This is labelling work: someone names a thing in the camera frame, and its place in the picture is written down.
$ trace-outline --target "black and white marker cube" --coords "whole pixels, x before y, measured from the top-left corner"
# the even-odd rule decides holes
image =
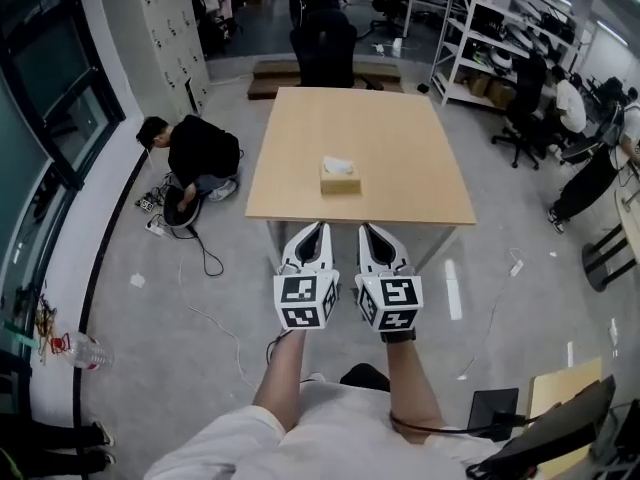
[[[424,305],[420,277],[362,276],[357,281],[358,307],[374,331],[414,328],[416,315]]]
[[[273,277],[273,298],[282,327],[324,329],[338,300],[337,270]]]

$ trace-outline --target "power strip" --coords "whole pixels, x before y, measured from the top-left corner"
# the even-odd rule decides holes
[[[156,226],[155,224],[151,224],[151,223],[147,224],[145,226],[145,229],[156,236],[164,236],[166,234],[164,232],[164,229],[162,229],[160,226]]]

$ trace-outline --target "shelving unit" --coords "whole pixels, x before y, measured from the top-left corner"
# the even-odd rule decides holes
[[[431,70],[430,80],[432,85],[436,87],[438,92],[442,95],[442,105],[446,105],[449,99],[465,101],[470,103],[475,103],[477,105],[482,105],[490,108],[495,108],[494,104],[486,97],[477,97],[473,96],[466,85],[454,83],[456,74],[460,66],[464,66],[467,68],[475,69],[478,71],[484,71],[485,73],[489,73],[492,76],[499,76],[496,74],[495,70],[486,64],[482,64],[480,62],[476,62],[473,59],[467,59],[462,56],[464,52],[464,47],[468,40],[482,42],[496,48],[501,48],[506,50],[514,55],[519,55],[521,57],[529,58],[528,52],[515,46],[514,44],[508,41],[497,41],[491,37],[485,36],[480,32],[471,29],[471,22],[473,20],[473,16],[476,10],[476,6],[486,7],[488,9],[492,9],[493,11],[499,12],[505,18],[512,22],[516,22],[518,24],[522,24],[526,27],[531,28],[537,33],[545,34],[551,41],[554,47],[558,45],[562,45],[569,53],[577,53],[580,54],[579,48],[569,44],[562,38],[551,34],[549,31],[539,27],[537,24],[533,23],[525,16],[520,14],[516,14],[507,9],[504,9],[498,5],[495,5],[490,2],[485,2],[483,0],[464,0],[465,7],[467,10],[467,16],[465,22],[461,22],[459,19],[454,18],[451,15],[451,9],[453,7],[453,0],[449,0],[447,5],[447,13],[445,15],[444,25],[442,27],[442,32],[440,34],[440,41],[438,43],[438,49],[436,51],[435,61],[433,63],[433,68]],[[550,0],[538,0],[543,3],[546,7],[551,7],[562,14],[566,15],[561,8],[556,5],[554,2]],[[445,38],[447,37],[447,33],[449,32],[449,27],[454,27],[462,33],[462,38],[460,40],[460,44],[453,44],[447,41]],[[443,55],[443,50],[446,49],[448,51],[447,55]],[[441,66],[444,62],[450,61],[452,58],[455,58],[453,68],[451,69],[451,73],[449,74],[449,78],[445,76],[443,73]],[[510,80],[514,82],[516,80],[516,76],[514,73],[510,73],[507,76],[501,76],[505,80]],[[545,87],[543,90],[543,94],[547,96],[551,96],[553,91]]]

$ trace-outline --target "computer monitor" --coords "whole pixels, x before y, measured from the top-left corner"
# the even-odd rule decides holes
[[[613,376],[587,386],[567,403],[544,413],[521,436],[470,468],[467,475],[470,478],[521,478],[531,467],[593,442],[607,416],[615,389]]]

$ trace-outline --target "tissue box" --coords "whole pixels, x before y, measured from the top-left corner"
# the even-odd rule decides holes
[[[335,174],[327,172],[321,163],[320,191],[323,194],[359,194],[360,174],[358,173],[358,168],[354,164],[351,173]]]

